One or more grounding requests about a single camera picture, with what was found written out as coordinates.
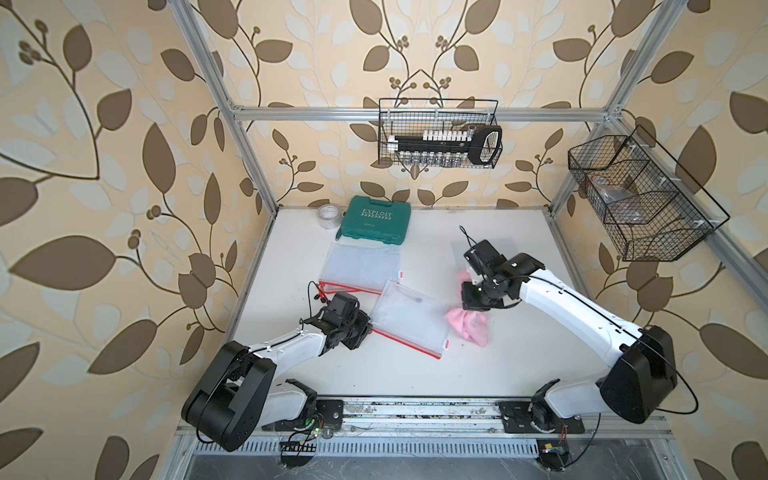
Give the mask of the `pink wiping cloth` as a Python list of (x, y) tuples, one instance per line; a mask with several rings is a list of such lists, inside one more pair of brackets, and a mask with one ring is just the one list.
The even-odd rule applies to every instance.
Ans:
[(444, 319), (464, 339), (481, 348), (488, 344), (488, 316), (479, 311), (466, 310), (463, 307), (452, 308)]

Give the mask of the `clear mesh document bag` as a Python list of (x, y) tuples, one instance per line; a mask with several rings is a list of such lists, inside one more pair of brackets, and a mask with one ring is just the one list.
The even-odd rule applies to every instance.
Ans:
[(435, 359), (448, 345), (450, 305), (388, 280), (371, 314), (372, 330)]

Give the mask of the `wiped clear document bag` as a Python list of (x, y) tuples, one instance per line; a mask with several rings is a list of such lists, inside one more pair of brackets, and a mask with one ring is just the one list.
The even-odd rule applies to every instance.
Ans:
[(476, 275), (475, 263), (496, 267), (520, 253), (519, 246), (511, 237), (482, 240), (472, 245), (467, 240), (454, 241), (450, 243), (450, 249), (456, 269)]

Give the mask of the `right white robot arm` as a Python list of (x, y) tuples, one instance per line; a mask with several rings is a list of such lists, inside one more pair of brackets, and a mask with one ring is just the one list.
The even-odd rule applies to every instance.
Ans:
[(463, 257), (479, 278), (463, 283), (464, 307), (489, 311), (505, 308), (506, 299), (526, 303), (564, 326), (607, 367), (583, 380), (554, 379), (540, 387), (528, 407), (535, 430), (549, 433), (560, 421), (605, 412), (642, 424), (676, 388), (673, 341), (662, 328), (642, 329), (610, 313), (528, 254), (506, 258), (483, 241)]

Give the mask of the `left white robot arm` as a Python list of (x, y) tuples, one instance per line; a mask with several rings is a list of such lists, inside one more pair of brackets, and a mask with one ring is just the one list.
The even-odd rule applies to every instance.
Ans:
[(237, 341), (218, 351), (185, 401), (181, 419), (198, 440), (231, 452), (254, 430), (286, 422), (303, 431), (320, 422), (317, 393), (305, 383), (278, 377), (343, 345), (360, 347), (372, 329), (357, 307), (339, 313), (329, 307), (278, 339), (252, 346)]

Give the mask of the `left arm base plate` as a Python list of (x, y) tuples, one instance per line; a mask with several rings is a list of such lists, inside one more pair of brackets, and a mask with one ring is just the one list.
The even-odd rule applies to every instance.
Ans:
[(281, 420), (261, 427), (265, 432), (304, 432), (319, 429), (321, 432), (336, 432), (344, 420), (344, 402), (339, 399), (320, 399), (305, 406), (293, 420)]

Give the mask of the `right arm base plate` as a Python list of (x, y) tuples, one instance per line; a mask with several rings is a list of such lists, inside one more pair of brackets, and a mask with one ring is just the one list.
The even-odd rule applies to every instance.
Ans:
[(502, 400), (496, 403), (507, 434), (583, 434), (585, 427), (575, 417), (558, 417), (545, 402), (530, 399)]

